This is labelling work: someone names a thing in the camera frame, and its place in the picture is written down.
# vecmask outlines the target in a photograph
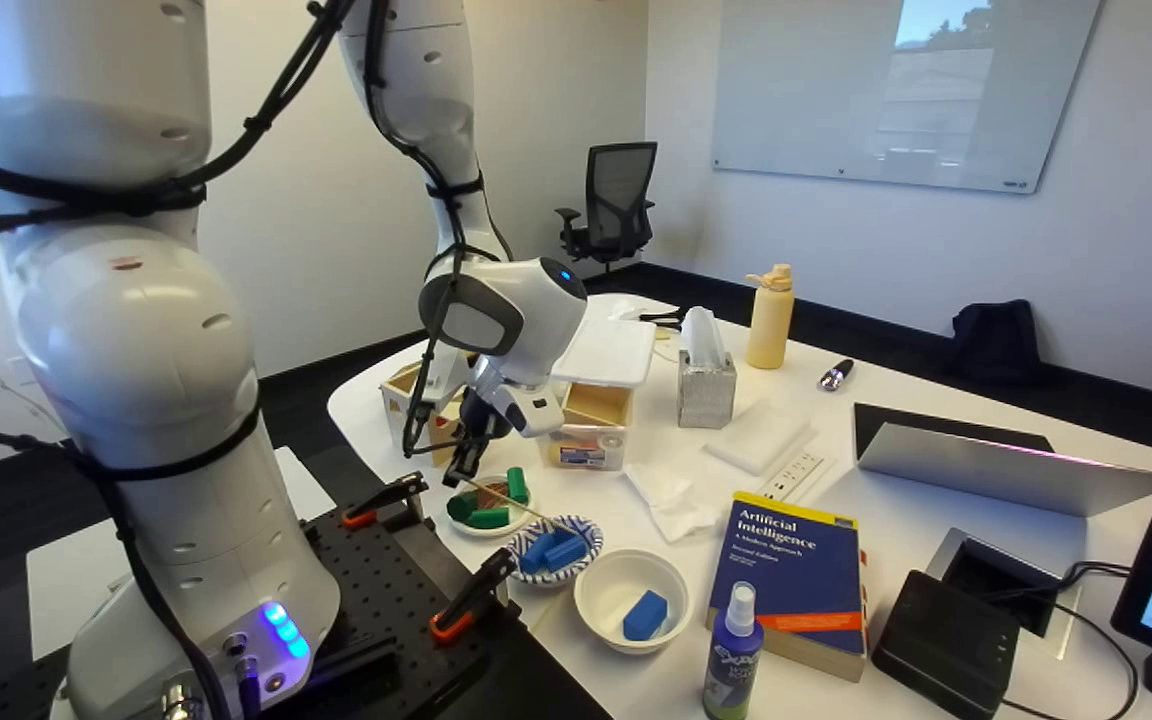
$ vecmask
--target pen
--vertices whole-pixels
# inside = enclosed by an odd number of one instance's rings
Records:
[[[835,391],[835,389],[842,389],[848,383],[848,376],[853,376],[853,358],[848,359],[840,359],[833,373],[822,373],[818,379],[816,379],[816,389],[822,389],[822,391]]]

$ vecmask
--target black chair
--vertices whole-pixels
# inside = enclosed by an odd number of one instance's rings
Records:
[[[584,171],[584,213],[587,230],[576,230],[576,207],[556,207],[562,216],[562,254],[572,262],[598,262],[604,273],[620,256],[635,256],[650,240],[647,186],[657,168],[657,143],[593,143]]]

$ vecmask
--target yellow bottle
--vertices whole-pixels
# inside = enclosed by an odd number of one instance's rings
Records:
[[[752,296],[744,359],[752,367],[778,367],[782,365],[789,326],[790,326],[790,269],[789,264],[771,264],[754,279],[760,279],[760,289]]]

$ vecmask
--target clamp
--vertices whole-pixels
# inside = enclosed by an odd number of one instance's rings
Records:
[[[380,519],[380,510],[389,510],[389,503],[405,503],[401,517],[418,519],[418,492],[426,492],[424,475],[406,473],[406,475],[383,485],[374,496],[349,503],[340,512],[340,530],[349,530],[349,533],[373,530]]]
[[[426,636],[437,644],[455,644],[492,606],[497,590],[515,572],[515,557],[506,547],[497,547],[481,572],[465,584],[465,594],[426,616]]]

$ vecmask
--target book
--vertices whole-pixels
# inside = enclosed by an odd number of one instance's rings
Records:
[[[731,584],[754,584],[762,648],[818,671],[863,676],[863,590],[860,530],[848,517],[735,492],[708,621]]]

